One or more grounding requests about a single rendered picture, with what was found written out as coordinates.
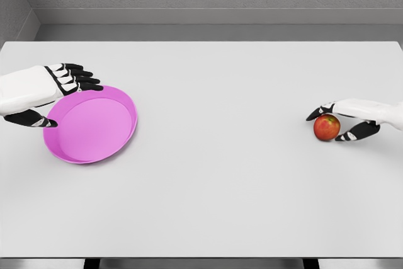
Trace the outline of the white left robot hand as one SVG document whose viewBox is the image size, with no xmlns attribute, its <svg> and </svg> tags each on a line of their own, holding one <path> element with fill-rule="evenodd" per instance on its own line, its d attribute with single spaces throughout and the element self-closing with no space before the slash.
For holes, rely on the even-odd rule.
<svg viewBox="0 0 403 269">
<path fill-rule="evenodd" d="M 33 66 L 0 76 L 0 116 L 25 127 L 55 128 L 58 123 L 35 108 L 45 106 L 72 93 L 101 91 L 100 80 L 83 66 L 59 63 Z"/>
</svg>

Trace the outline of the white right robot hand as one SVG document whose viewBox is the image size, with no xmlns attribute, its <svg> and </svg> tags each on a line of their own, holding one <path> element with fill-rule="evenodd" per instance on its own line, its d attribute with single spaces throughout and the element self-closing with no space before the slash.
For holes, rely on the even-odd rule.
<svg viewBox="0 0 403 269">
<path fill-rule="evenodd" d="M 395 124 L 393 121 L 392 106 L 359 99 L 333 101 L 321 105 L 306 118 L 306 121 L 314 120 L 327 113 L 335 113 L 363 120 L 363 122 L 355 125 L 349 131 L 338 135 L 335 141 L 356 141 L 375 135 L 379 132 L 382 123 L 387 123 L 400 129 L 399 123 Z"/>
</svg>

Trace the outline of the red apple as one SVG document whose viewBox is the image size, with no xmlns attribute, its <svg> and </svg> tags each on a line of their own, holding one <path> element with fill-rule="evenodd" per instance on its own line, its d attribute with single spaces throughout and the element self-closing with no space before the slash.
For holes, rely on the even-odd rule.
<svg viewBox="0 0 403 269">
<path fill-rule="evenodd" d="M 330 114 L 321 115 L 314 122 L 314 135 L 317 139 L 329 141 L 339 135 L 341 123 L 337 117 Z"/>
</svg>

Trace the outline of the pink round plate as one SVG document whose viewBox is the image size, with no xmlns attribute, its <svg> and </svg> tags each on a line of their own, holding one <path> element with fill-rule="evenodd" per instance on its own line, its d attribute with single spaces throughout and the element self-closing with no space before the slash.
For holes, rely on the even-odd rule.
<svg viewBox="0 0 403 269">
<path fill-rule="evenodd" d="M 133 99 L 111 86 L 66 96 L 47 117 L 58 126 L 44 128 L 45 145 L 55 157 L 74 164 L 114 155 L 130 140 L 138 121 Z"/>
</svg>

